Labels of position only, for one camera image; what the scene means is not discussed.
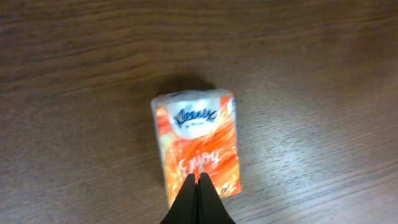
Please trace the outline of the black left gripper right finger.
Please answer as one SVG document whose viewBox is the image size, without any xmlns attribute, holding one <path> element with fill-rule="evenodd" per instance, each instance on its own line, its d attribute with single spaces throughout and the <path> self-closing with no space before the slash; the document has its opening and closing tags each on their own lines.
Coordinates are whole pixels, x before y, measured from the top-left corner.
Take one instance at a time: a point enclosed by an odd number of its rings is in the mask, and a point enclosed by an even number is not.
<svg viewBox="0 0 398 224">
<path fill-rule="evenodd" d="M 197 193 L 199 224 L 235 224 L 207 173 L 200 174 Z"/>
</svg>

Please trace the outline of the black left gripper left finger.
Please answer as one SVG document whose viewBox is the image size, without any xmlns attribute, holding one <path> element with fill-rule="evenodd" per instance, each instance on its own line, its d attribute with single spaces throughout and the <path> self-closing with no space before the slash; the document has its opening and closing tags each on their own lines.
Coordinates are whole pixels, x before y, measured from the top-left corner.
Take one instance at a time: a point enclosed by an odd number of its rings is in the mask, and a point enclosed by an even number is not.
<svg viewBox="0 0 398 224">
<path fill-rule="evenodd" d="M 160 224 L 196 224 L 197 184 L 195 175 L 187 175 L 169 212 Z"/>
</svg>

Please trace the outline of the orange tissue pack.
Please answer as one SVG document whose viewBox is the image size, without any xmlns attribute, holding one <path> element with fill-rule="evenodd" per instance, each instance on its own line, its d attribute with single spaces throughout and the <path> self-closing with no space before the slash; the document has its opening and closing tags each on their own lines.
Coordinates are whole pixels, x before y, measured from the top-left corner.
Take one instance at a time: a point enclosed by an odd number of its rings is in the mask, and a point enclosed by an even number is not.
<svg viewBox="0 0 398 224">
<path fill-rule="evenodd" d="M 189 174 L 206 172 L 221 198 L 242 191 L 231 91 L 178 91 L 150 105 L 169 204 Z"/>
</svg>

